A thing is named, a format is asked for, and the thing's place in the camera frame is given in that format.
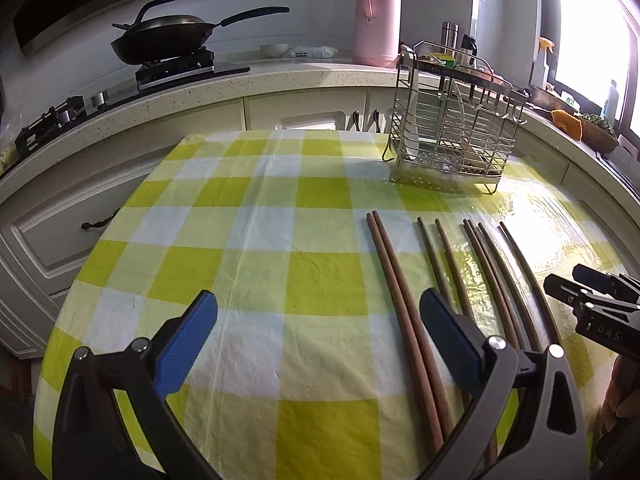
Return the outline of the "person's right hand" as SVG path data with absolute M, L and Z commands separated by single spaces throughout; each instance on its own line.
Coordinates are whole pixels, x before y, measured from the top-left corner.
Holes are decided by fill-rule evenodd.
M 598 459 L 604 464 L 639 455 L 639 364 L 616 356 L 604 396 Z

